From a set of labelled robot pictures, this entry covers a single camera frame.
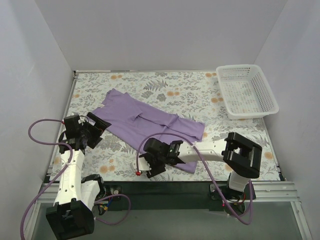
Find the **purple t shirt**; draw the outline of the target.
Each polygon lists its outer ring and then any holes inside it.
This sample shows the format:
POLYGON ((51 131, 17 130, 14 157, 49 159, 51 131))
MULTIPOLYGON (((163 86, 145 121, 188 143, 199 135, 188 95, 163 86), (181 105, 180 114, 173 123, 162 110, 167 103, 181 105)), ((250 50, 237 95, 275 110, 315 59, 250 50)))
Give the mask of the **purple t shirt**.
POLYGON ((134 99, 128 93, 110 90, 101 107, 92 113, 111 124, 108 131, 135 150, 144 138, 155 133, 172 133, 190 142, 201 142, 205 124, 179 117, 134 99))

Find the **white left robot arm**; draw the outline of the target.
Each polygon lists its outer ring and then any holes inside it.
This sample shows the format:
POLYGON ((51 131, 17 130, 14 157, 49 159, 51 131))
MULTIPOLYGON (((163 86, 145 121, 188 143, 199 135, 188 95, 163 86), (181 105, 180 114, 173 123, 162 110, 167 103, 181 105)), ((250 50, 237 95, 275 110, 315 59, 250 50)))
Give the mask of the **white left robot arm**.
POLYGON ((92 234, 95 229, 94 202, 103 199, 107 193, 99 174, 82 177, 82 166, 86 148, 94 149, 111 124, 92 112, 86 116, 93 122, 81 120, 78 114, 65 117, 65 130, 58 139, 63 173, 54 205, 46 210, 46 219, 58 240, 92 234))

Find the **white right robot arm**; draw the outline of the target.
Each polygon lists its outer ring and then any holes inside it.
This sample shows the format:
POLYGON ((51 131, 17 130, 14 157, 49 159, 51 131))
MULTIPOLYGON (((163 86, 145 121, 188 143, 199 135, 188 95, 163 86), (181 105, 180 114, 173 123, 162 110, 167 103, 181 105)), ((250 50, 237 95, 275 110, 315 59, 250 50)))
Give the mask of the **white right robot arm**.
POLYGON ((136 175, 146 173, 148 178, 159 175, 166 166, 194 163, 196 161, 224 162, 231 169, 226 186, 220 187, 227 200, 244 200, 245 189, 251 179, 260 176, 262 147, 236 133, 228 133, 225 139, 210 142, 190 142, 180 136, 171 143, 161 142, 155 134, 144 139, 136 154, 136 175))

